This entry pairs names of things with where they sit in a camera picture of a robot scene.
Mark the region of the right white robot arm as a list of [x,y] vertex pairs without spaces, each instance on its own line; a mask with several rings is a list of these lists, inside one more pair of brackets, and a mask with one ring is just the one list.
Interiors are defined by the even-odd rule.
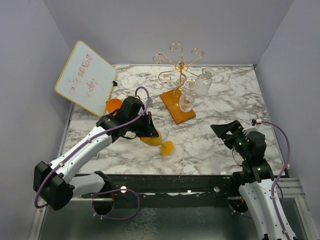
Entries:
[[239,121],[227,124],[212,124],[210,127],[230,150],[243,159],[241,171],[232,174],[229,189],[242,196],[253,219],[260,240],[295,240],[276,185],[278,176],[265,159],[266,137],[256,128],[261,120],[253,120],[252,127],[245,129]]

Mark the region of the clear patterned stemmed glass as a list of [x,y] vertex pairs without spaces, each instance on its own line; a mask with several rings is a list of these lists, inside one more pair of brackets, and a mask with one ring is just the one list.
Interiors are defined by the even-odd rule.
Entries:
[[201,74],[196,79],[197,88],[195,92],[198,95],[205,96],[213,82],[213,76],[215,75],[214,71],[211,68],[202,69]]

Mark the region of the clear round wine glass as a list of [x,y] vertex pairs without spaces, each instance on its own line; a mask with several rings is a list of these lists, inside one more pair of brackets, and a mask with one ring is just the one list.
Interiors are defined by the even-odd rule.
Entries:
[[190,112],[195,105],[194,92],[198,88],[194,77],[185,77],[181,84],[181,96],[179,97],[179,108],[182,112]]

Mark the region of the yellow plastic goblet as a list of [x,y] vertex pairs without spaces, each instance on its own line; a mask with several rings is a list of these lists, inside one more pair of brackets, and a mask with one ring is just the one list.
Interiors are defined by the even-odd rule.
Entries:
[[161,133],[158,130],[156,130],[156,131],[158,133],[158,137],[140,137],[139,139],[143,143],[147,144],[148,146],[152,146],[152,147],[161,146],[161,148],[160,148],[161,154],[164,156],[170,155],[174,150],[173,142],[172,141],[163,142],[163,138],[162,138]]

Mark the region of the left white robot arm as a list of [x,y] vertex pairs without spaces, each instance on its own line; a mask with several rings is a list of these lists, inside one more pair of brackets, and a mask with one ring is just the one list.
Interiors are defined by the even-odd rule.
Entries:
[[53,210],[62,209],[76,195],[75,175],[99,151],[122,138],[127,132],[139,138],[159,137],[148,111],[151,98],[143,103],[135,96],[128,96],[120,108],[100,117],[93,129],[72,149],[50,163],[40,161],[34,168],[33,190]]

